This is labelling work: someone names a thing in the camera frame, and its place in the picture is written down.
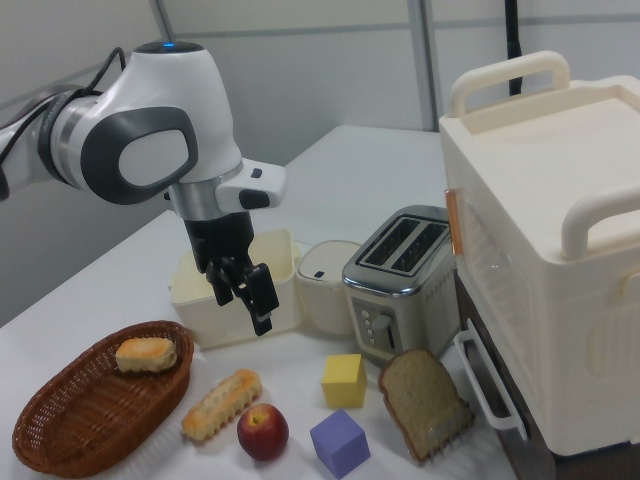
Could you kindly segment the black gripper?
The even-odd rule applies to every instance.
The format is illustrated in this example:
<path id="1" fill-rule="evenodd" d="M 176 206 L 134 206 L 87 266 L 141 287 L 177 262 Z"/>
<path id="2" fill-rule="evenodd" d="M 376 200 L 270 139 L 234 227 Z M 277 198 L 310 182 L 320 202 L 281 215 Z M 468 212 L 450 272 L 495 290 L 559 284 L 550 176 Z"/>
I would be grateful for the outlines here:
<path id="1" fill-rule="evenodd" d="M 254 229 L 250 213 L 232 213 L 206 221 L 185 220 L 184 224 L 198 271 L 205 273 L 217 304 L 228 304 L 234 299 L 231 262 L 241 268 L 251 263 L 249 246 Z M 279 307 L 279 299 L 268 266 L 247 266 L 235 287 L 236 296 L 250 314 L 255 335 L 271 331 L 271 314 Z"/>

